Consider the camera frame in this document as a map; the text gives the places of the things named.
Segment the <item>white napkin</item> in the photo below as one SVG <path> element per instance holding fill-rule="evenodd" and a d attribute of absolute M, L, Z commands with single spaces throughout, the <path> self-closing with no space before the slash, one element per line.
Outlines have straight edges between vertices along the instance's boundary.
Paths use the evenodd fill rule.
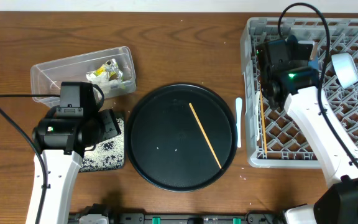
<path fill-rule="evenodd" d="M 112 87 L 116 87 L 121 83 L 122 75 L 115 72 L 102 72 L 96 76 L 95 73 L 87 73 L 86 79 L 102 89 L 104 93 L 108 93 L 112 90 Z"/>

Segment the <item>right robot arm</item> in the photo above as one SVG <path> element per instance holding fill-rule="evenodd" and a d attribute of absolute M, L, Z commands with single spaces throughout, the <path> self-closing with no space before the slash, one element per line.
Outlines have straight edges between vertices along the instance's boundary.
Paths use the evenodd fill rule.
<path fill-rule="evenodd" d="M 300 128 L 328 186 L 314 205 L 290 208 L 283 218 L 285 223 L 358 223 L 358 148 L 318 88 L 319 70 L 308 64 L 312 51 L 313 45 L 294 37 L 255 49 L 264 97 Z"/>

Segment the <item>dark blue plate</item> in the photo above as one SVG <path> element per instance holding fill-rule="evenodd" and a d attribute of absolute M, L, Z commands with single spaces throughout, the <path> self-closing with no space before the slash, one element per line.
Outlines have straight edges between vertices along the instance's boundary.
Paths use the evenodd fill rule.
<path fill-rule="evenodd" d="M 319 68 L 317 58 L 317 43 L 313 40 L 298 40 L 294 35 L 287 37 L 286 43 L 290 47 L 291 60 L 295 68 Z"/>

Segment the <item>yellow green snack wrapper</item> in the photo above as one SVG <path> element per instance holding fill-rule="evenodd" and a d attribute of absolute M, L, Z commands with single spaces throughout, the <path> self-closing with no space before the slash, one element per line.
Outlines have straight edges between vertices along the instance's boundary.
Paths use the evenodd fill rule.
<path fill-rule="evenodd" d="M 123 81 L 124 73 L 119 69 L 116 59 L 112 58 L 95 70 L 91 74 L 91 78 L 105 77 L 109 80 L 114 75 L 116 76 L 116 80 Z"/>

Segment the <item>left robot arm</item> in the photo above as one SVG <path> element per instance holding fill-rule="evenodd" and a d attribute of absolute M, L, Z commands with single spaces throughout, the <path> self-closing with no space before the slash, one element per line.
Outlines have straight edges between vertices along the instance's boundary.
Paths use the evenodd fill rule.
<path fill-rule="evenodd" d="M 113 111 L 102 109 L 104 93 L 96 84 L 63 82 L 59 98 L 32 132 L 35 170 L 27 223 L 67 223 L 86 148 L 121 133 Z"/>

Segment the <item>light blue saucer plate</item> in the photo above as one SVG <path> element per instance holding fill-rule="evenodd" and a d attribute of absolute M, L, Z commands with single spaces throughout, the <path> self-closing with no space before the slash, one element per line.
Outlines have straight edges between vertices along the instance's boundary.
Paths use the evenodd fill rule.
<path fill-rule="evenodd" d="M 335 54 L 331 58 L 337 79 L 344 89 L 358 82 L 356 65 L 349 53 Z"/>

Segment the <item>long wooden chopstick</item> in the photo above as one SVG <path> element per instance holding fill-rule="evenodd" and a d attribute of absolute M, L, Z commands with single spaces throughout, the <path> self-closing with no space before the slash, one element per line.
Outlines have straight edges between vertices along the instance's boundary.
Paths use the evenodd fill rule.
<path fill-rule="evenodd" d="M 262 136 L 263 136 L 263 146 L 264 146 L 264 154 L 267 155 L 267 139 L 266 139 L 266 131 L 265 131 L 265 118 L 264 118 L 264 102 L 263 102 L 263 96 L 262 96 L 262 89 L 259 90 L 260 93 L 260 117 L 261 117 L 261 125 L 262 125 Z"/>

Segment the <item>short wooden chopstick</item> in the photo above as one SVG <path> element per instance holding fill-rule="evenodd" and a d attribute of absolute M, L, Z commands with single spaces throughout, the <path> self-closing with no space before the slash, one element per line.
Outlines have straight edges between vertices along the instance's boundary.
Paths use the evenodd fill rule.
<path fill-rule="evenodd" d="M 213 155 L 218 167 L 220 169 L 222 169 L 222 165 L 221 165 L 221 163 L 220 163 L 220 161 L 219 161 L 219 159 L 218 159 L 218 157 L 217 157 L 217 155 L 216 155 L 216 153 L 214 151 L 213 146 L 211 145 L 211 142 L 210 142 L 210 140 L 209 140 L 209 138 L 208 138 L 208 136 L 207 136 L 207 134 L 206 134 L 206 132 L 204 130 L 203 125 L 201 124 L 201 121 L 200 121 L 200 119 L 199 119 L 199 117 L 198 117 L 198 115 L 197 115 L 192 103 L 189 103 L 189 107 L 190 107 L 191 112 L 193 113 L 193 116 L 195 117 L 195 120 L 196 120 L 196 122 L 198 124 L 198 127 L 199 127 L 199 129 L 200 129 L 200 131 L 201 131 L 201 133 L 202 133 L 202 135 L 204 137 L 204 140 L 206 141 L 206 143 L 207 143 L 207 145 L 209 147 L 209 150 L 211 151 L 211 153 L 212 153 L 212 155 Z"/>

